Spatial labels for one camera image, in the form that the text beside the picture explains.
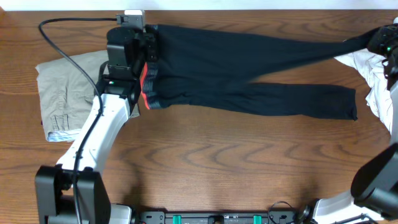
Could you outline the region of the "black leggings with red waistband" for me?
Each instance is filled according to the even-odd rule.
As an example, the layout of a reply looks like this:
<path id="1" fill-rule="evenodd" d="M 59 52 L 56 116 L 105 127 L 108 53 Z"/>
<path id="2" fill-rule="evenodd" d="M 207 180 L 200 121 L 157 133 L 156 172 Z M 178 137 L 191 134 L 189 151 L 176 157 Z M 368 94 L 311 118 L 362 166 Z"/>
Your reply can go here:
<path id="1" fill-rule="evenodd" d="M 336 85 L 258 83 L 256 78 L 364 49 L 373 31 L 342 42 L 306 42 L 178 26 L 149 26 L 158 61 L 141 80 L 150 110 L 206 106 L 262 116 L 357 118 L 355 90 Z"/>

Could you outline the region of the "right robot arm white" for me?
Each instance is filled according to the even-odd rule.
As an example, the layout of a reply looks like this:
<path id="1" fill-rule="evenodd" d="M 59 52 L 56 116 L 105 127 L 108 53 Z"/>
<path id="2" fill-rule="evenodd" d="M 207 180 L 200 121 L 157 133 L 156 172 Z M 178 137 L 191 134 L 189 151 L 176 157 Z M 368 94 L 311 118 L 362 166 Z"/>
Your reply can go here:
<path id="1" fill-rule="evenodd" d="M 351 190 L 307 205 L 295 223 L 378 223 L 397 219 L 397 23 L 372 36 L 367 49 L 385 57 L 393 107 L 390 146 L 356 173 Z"/>

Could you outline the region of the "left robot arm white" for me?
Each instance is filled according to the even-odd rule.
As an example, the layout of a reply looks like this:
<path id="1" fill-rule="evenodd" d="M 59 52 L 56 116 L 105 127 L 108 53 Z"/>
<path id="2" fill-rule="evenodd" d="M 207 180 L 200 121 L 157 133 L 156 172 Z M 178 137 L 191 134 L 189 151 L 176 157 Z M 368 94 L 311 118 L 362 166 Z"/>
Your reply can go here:
<path id="1" fill-rule="evenodd" d="M 112 204 L 102 173 L 120 129 L 141 94 L 140 76 L 156 59 L 156 38 L 143 26 L 121 26 L 107 33 L 109 60 L 93 84 L 93 106 L 78 137 L 55 166 L 35 175 L 40 223 L 137 223 L 135 211 Z"/>

